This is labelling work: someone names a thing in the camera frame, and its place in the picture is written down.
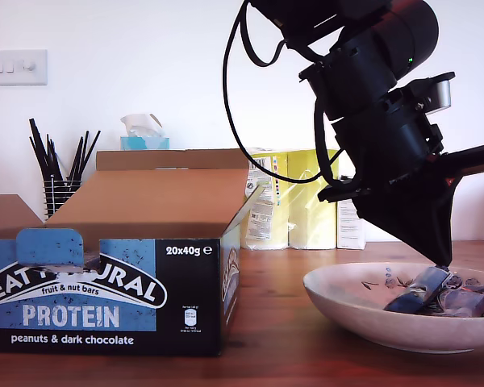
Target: ceramic bowl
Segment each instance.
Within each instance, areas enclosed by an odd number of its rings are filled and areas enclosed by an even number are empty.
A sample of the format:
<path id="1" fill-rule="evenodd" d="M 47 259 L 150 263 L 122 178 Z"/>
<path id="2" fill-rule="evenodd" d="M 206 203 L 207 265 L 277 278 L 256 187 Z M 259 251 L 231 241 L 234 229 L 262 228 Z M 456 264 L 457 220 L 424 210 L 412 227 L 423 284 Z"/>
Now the ceramic bowl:
<path id="1" fill-rule="evenodd" d="M 315 307 L 357 335 L 412 352 L 456 353 L 484 347 L 484 317 L 452 318 L 386 312 L 428 264 L 338 264 L 308 273 L 303 284 Z M 484 284 L 484 272 L 451 268 Z"/>

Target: wall switch plate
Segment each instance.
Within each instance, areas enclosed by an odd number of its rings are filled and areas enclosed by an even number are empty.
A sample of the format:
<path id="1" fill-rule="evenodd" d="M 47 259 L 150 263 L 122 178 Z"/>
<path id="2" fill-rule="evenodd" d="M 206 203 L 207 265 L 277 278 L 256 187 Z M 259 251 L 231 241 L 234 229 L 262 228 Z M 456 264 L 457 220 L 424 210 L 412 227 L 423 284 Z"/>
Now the wall switch plate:
<path id="1" fill-rule="evenodd" d="M 0 50 L 0 86 L 48 84 L 47 50 Z"/>

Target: table surface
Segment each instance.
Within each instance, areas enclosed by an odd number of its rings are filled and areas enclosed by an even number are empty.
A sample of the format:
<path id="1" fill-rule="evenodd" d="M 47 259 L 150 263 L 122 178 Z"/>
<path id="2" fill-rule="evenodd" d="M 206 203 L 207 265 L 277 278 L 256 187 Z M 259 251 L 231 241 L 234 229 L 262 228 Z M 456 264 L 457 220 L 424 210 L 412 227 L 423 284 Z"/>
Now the table surface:
<path id="1" fill-rule="evenodd" d="M 402 243 L 364 251 L 243 251 L 239 309 L 220 358 L 0 354 L 0 387 L 484 385 L 484 351 L 423 355 L 369 343 L 311 304 L 303 276 L 328 264 L 426 262 Z M 455 266 L 484 270 L 484 242 L 456 242 Z"/>

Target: yellow packaging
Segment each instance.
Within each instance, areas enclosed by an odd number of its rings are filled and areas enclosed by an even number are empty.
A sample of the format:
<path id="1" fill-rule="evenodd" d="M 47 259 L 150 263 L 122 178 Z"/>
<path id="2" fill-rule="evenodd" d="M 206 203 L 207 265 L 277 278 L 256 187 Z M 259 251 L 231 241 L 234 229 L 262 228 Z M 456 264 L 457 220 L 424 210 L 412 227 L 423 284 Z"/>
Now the yellow packaging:
<path id="1" fill-rule="evenodd" d="M 336 151 L 328 152 L 332 158 Z M 333 176 L 338 176 L 339 163 L 332 165 Z M 288 153 L 288 176 L 307 179 L 319 172 L 315 150 Z M 321 177 L 309 184 L 290 185 L 289 192 L 289 245 L 297 249 L 336 248 L 335 203 L 320 202 L 317 194 L 327 186 Z"/>
<path id="2" fill-rule="evenodd" d="M 262 152 L 252 157 L 264 168 L 287 176 L 287 152 Z M 267 188 L 241 223 L 242 248 L 251 250 L 279 250 L 289 246 L 289 183 L 263 173 L 249 162 L 248 197 L 257 185 Z"/>

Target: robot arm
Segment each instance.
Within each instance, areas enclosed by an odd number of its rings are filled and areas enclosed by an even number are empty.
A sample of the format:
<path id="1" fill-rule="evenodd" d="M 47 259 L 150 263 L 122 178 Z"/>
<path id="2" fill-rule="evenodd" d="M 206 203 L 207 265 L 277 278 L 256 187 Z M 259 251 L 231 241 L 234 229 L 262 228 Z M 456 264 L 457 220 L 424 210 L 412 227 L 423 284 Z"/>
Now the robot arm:
<path id="1" fill-rule="evenodd" d="M 250 2 L 284 36 L 270 63 L 251 48 L 245 20 Z M 394 89 L 436 47 L 439 27 L 430 6 L 423 0 L 245 0 L 224 57 L 223 86 L 233 133 L 251 160 L 227 104 L 227 58 L 238 25 L 256 65 L 274 63 L 285 44 L 313 63 L 299 76 L 308 80 L 317 97 L 315 144 L 320 174 L 329 184 L 319 200 L 351 198 L 361 218 L 435 264 L 449 266 L 453 195 L 463 176 L 484 172 L 484 147 L 443 154 L 440 129 L 427 119 L 427 114 L 450 107 L 449 81 L 454 73 Z M 326 56 L 309 48 L 340 28 L 340 37 Z M 324 115 L 332 121 L 341 151 L 355 165 L 352 180 L 332 175 Z"/>

